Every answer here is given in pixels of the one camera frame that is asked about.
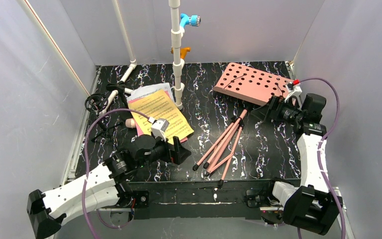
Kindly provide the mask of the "pink music stand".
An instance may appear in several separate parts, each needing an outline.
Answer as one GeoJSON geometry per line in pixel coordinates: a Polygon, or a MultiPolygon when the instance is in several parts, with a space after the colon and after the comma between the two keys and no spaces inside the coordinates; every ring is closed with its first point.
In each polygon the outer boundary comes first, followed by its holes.
{"type": "Polygon", "coordinates": [[[292,80],[265,71],[256,70],[238,63],[230,63],[215,83],[212,91],[233,100],[242,100],[247,107],[231,118],[231,123],[207,150],[202,158],[192,167],[197,171],[203,169],[202,176],[209,177],[222,165],[225,166],[219,187],[223,185],[227,170],[235,155],[236,147],[242,136],[244,119],[251,112],[251,107],[266,106],[273,97],[278,100],[289,100],[292,103],[292,90],[287,87],[292,80]]]}

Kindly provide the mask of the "pink microphone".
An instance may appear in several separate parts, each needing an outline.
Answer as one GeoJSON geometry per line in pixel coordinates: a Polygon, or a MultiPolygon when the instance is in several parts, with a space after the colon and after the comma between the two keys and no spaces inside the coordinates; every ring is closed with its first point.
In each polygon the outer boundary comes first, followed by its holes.
{"type": "Polygon", "coordinates": [[[126,120],[125,120],[125,126],[126,126],[127,128],[136,128],[135,120],[134,120],[133,118],[126,119],[126,120]]]}

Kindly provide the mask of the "yellow sheet music page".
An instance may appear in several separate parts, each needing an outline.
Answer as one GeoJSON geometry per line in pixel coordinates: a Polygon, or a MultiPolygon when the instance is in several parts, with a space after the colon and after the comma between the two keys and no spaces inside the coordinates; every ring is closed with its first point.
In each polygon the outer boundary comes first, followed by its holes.
{"type": "Polygon", "coordinates": [[[167,92],[162,89],[143,98],[129,101],[128,107],[156,120],[166,119],[169,125],[165,136],[169,142],[173,141],[174,136],[183,140],[194,132],[185,116],[176,107],[167,92]]]}

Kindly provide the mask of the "white sheet music page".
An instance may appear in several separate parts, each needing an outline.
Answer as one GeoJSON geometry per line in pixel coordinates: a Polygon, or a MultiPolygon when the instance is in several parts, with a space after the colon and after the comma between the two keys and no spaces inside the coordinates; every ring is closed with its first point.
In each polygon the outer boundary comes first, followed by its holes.
{"type": "Polygon", "coordinates": [[[158,83],[158,84],[153,84],[153,85],[148,85],[148,86],[143,86],[140,87],[136,90],[133,90],[131,92],[131,95],[128,96],[126,99],[128,102],[133,101],[135,99],[140,99],[142,97],[146,97],[147,95],[150,95],[156,91],[163,90],[165,93],[168,94],[170,99],[173,101],[173,93],[171,89],[171,85],[169,83],[158,83]]]}

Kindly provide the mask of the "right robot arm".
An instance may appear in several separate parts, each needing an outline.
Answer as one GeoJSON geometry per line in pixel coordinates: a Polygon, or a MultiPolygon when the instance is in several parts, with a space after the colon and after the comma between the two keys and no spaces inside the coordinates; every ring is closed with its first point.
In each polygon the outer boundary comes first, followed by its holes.
{"type": "Polygon", "coordinates": [[[280,178],[270,180],[264,193],[266,201],[277,202],[282,209],[282,222],[319,235],[325,235],[340,214],[342,197],[332,193],[327,176],[324,149],[327,133],[320,124],[326,98],[308,93],[298,108],[284,97],[272,96],[268,103],[252,111],[264,121],[290,123],[297,137],[301,160],[300,186],[280,178]]]}

